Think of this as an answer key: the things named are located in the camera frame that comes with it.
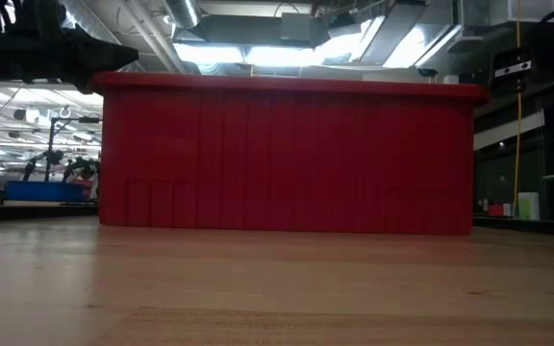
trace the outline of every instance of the blue bin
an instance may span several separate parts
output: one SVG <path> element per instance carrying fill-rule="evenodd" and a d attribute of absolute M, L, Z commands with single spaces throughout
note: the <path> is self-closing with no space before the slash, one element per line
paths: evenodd
<path fill-rule="evenodd" d="M 6 199 L 16 201 L 86 202 L 83 186 L 50 182 L 8 182 Z"/>

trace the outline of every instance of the wooden table surface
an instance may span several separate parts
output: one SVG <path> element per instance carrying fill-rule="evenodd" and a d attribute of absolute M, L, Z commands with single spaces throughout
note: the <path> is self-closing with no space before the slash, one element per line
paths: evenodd
<path fill-rule="evenodd" d="M 274 326 L 253 323 L 261 319 Z M 264 336 L 246 339 L 256 334 Z M 554 345 L 554 236 L 100 228 L 92 217 L 0 223 L 0 345 L 203 337 Z"/>

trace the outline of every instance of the yellow cable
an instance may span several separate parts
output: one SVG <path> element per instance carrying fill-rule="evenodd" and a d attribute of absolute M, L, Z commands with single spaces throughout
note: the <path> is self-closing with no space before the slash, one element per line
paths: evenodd
<path fill-rule="evenodd" d="M 516 4 L 516 47 L 520 48 L 520 0 L 518 0 Z M 523 116 L 523 94 L 520 91 L 520 88 L 518 89 L 516 106 L 518 108 L 518 120 L 516 121 L 515 198 L 513 201 L 512 217 L 516 216 L 516 207 L 518 205 L 518 166 L 520 162 L 520 122 Z"/>

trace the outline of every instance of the red box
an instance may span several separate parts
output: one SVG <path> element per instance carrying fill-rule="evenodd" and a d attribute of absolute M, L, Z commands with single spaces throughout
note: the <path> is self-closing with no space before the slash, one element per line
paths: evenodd
<path fill-rule="evenodd" d="M 103 224 L 470 232 L 478 86 L 136 73 L 93 85 Z"/>

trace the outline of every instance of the red bin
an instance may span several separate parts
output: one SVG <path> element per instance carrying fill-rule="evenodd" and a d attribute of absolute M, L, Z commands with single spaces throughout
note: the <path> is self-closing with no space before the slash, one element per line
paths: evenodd
<path fill-rule="evenodd" d="M 467 235 L 478 86 L 101 73 L 105 225 Z"/>

